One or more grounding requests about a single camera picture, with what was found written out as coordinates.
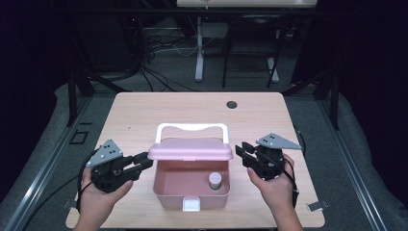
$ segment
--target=pink storage box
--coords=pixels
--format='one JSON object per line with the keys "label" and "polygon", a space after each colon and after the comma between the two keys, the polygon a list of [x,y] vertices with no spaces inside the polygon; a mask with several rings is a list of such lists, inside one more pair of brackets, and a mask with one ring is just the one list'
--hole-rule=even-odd
{"label": "pink storage box", "polygon": [[[219,127],[223,135],[222,139],[162,140],[162,131],[168,126],[186,131]],[[197,212],[225,207],[230,192],[229,160],[233,158],[225,124],[162,123],[148,158],[157,160],[153,191],[164,208]],[[213,172],[221,176],[220,187],[210,183]]]}

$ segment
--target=human hand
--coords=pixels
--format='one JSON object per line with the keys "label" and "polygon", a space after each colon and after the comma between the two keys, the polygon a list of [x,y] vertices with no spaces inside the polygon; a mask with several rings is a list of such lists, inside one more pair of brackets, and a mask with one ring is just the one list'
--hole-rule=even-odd
{"label": "human hand", "polygon": [[106,193],[95,188],[91,182],[91,167],[86,167],[83,174],[81,214],[74,230],[98,230],[111,214],[114,205],[133,186],[133,181],[128,181],[114,192]]}
{"label": "human hand", "polygon": [[[291,157],[284,154],[284,158],[294,167],[294,161]],[[293,177],[293,170],[288,163],[285,163],[284,170]],[[302,230],[293,208],[293,184],[288,176],[281,173],[278,177],[265,181],[252,168],[249,167],[247,171],[251,182],[260,190],[262,198],[270,208],[278,229],[280,231]]]}

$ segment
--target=white desk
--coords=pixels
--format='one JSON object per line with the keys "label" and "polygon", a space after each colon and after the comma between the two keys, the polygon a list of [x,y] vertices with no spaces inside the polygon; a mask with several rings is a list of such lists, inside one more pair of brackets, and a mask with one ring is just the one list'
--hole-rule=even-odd
{"label": "white desk", "polygon": [[[177,7],[182,8],[303,8],[316,6],[318,0],[177,0]],[[197,64],[195,81],[201,82],[204,69],[204,50],[202,43],[202,22],[197,20]],[[273,66],[273,60],[268,59],[268,66]],[[272,82],[279,82],[277,72],[273,73]]]}
{"label": "white desk", "polygon": [[[226,106],[238,104],[236,109]],[[255,144],[260,137],[276,134],[298,143],[284,98],[273,92],[129,92],[117,95],[96,146],[113,139],[125,155],[147,151],[163,122],[224,123],[229,129],[234,159],[229,162],[230,184],[227,204],[222,209],[198,213],[166,210],[153,193],[156,162],[144,170],[140,179],[117,204],[103,224],[105,228],[139,229],[233,229],[276,227],[272,214],[259,190],[250,182],[235,145],[242,141]],[[166,130],[168,137],[182,137],[179,130]],[[218,129],[188,133],[189,137],[218,137]],[[308,168],[300,150],[285,149],[294,159],[296,184],[300,195],[296,212],[304,227],[322,227],[322,211],[310,212],[307,203],[318,201]],[[71,209],[66,225],[74,227],[78,212]]]}

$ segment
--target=box handle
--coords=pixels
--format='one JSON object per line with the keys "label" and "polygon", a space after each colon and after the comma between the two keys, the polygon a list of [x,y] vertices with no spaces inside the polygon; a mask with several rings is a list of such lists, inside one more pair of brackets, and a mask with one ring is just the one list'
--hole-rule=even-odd
{"label": "box handle", "polygon": [[222,129],[222,142],[229,143],[228,127],[223,123],[161,123],[157,127],[155,143],[160,143],[162,141],[162,131],[165,127],[176,127],[186,131],[200,131],[210,127],[219,127]]}

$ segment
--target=round hole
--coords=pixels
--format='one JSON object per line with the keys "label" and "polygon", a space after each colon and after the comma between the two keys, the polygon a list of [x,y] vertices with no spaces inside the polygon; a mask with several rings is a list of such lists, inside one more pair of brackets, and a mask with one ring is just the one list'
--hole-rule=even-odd
{"label": "round hole", "polygon": [[238,104],[237,104],[237,102],[235,102],[235,101],[228,101],[228,102],[227,102],[227,107],[228,107],[229,109],[235,109],[235,108],[238,107]]}

